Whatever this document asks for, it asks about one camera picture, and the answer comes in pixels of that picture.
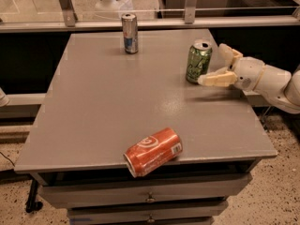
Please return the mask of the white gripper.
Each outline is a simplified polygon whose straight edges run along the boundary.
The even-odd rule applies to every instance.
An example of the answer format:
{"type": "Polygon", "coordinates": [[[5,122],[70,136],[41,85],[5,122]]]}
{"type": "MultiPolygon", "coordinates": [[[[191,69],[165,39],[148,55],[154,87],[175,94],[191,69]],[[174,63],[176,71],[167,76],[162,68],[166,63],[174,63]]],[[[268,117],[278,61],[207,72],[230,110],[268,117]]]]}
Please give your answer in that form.
{"type": "Polygon", "coordinates": [[[242,57],[243,54],[224,43],[219,44],[218,53],[225,60],[226,67],[201,75],[198,84],[217,87],[228,87],[234,84],[238,89],[252,91],[263,72],[264,61],[253,57],[242,57]]]}

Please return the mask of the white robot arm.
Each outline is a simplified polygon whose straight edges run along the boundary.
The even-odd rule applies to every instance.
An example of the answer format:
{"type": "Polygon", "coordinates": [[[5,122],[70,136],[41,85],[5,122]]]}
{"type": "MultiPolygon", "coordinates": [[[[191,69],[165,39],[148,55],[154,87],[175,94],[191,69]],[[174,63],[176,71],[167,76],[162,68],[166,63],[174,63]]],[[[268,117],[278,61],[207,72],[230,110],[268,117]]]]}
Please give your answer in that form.
{"type": "Polygon", "coordinates": [[[299,70],[294,74],[264,61],[245,57],[239,51],[221,43],[219,54],[225,60],[225,67],[201,75],[198,84],[203,86],[228,87],[255,92],[270,105],[286,113],[300,113],[299,70]]]}

